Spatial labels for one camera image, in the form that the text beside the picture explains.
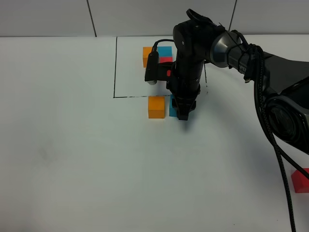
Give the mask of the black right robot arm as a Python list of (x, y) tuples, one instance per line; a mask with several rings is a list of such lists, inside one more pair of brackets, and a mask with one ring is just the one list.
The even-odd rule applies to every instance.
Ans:
[(309, 151), (309, 64), (264, 52), (236, 31), (187, 10), (189, 20), (173, 29), (177, 49), (170, 90), (180, 120), (195, 109), (204, 64), (234, 68), (245, 82), (254, 82), (259, 121), (274, 134), (305, 153)]

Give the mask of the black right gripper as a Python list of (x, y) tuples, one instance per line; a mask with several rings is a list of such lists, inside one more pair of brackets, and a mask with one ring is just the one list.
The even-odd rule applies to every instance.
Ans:
[(196, 108), (196, 98), (200, 93), (201, 63), (172, 63), (168, 70), (167, 89), (174, 98), (171, 107), (178, 109), (178, 119), (187, 121)]

